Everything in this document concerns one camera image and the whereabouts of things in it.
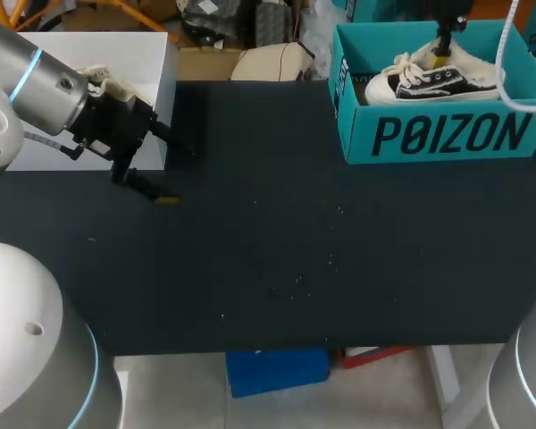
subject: printed logo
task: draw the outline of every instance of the printed logo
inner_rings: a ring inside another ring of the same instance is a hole
[[[379,156],[385,145],[394,144],[405,155],[498,151],[502,147],[515,151],[520,147],[532,114],[522,116],[519,123],[516,123],[516,117],[521,115],[511,113],[501,117],[487,113],[475,117],[474,114],[443,114],[436,123],[424,115],[416,116],[407,123],[397,117],[381,117],[377,123],[372,156]],[[460,140],[466,140],[466,143],[461,145],[458,143]]]
[[[348,78],[349,66],[344,56],[341,59],[341,67],[339,68],[339,86],[341,87],[341,95],[346,90],[346,79]]]

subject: teal shoe box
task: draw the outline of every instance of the teal shoe box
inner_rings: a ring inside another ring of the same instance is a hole
[[[502,21],[469,21],[457,43],[494,63]],[[336,28],[329,90],[343,153],[349,164],[408,163],[531,156],[536,114],[501,101],[360,105],[355,85],[433,40],[435,22],[370,22]],[[536,59],[512,30],[504,69],[507,93],[536,105]]]

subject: red object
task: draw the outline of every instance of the red object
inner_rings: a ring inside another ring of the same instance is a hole
[[[413,346],[401,346],[401,347],[384,347],[380,348],[374,351],[371,351],[369,353],[364,353],[359,356],[353,356],[353,357],[346,357],[345,350],[340,350],[338,352],[339,360],[341,361],[341,364],[349,369],[349,368],[355,368],[356,366],[361,366],[365,364],[369,364],[371,362],[375,362],[376,360],[380,360],[383,358],[388,358],[389,356],[397,355],[399,353],[403,353],[404,351],[413,349]]]

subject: sneaker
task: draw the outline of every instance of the sneaker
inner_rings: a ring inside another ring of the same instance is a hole
[[[375,76],[365,89],[368,105],[497,100],[494,64],[468,54],[454,40],[446,65],[434,68],[438,40],[414,54],[395,57],[394,65]]]

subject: white box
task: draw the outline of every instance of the white box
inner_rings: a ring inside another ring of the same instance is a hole
[[[159,115],[171,124],[176,82],[176,46],[166,33],[21,33],[62,63],[76,69],[106,65],[144,96]],[[24,123],[24,130],[49,137]],[[72,134],[64,131],[51,138],[65,146],[76,147]],[[139,170],[162,170],[166,144],[148,133],[133,158]],[[77,161],[36,141],[24,140],[22,151],[10,165],[11,171],[110,170],[112,163],[86,150]]]

